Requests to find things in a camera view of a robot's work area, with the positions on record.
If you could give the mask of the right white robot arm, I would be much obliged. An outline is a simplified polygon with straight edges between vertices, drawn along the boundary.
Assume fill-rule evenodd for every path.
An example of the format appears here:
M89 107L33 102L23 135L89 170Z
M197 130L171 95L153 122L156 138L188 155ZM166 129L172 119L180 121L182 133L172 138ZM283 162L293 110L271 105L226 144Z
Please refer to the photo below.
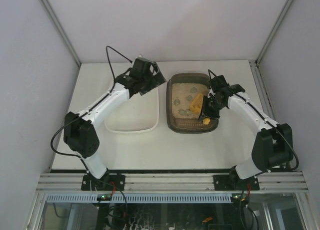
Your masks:
M250 100L242 86L230 85L223 75L211 78L209 88L198 119L218 119L220 111L227 108L239 115L255 135L250 156L230 169L231 181L246 180L293 160L293 134L288 124L279 124L266 115Z

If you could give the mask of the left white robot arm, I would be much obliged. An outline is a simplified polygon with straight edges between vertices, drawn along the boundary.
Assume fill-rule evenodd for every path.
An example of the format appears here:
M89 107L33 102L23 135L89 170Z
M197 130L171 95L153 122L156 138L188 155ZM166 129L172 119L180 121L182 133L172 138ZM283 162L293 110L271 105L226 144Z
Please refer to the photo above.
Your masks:
M156 62L138 57L132 67L117 76L111 88L92 105L65 116L63 141L76 152L94 178L101 179L108 170L98 154L100 140L97 129L105 118L132 96L144 95L165 82Z

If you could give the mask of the yellow litter scoop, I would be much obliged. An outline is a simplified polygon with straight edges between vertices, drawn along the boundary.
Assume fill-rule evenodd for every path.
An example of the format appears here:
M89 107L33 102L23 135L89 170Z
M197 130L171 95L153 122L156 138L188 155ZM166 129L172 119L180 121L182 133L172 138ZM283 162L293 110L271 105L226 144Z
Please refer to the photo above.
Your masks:
M203 99L204 99L204 95L202 93L199 93L189 106L191 112L193 114L197 114L198 117L200 117L201 115ZM210 118L203 118L201 121L204 125L208 125L211 122Z

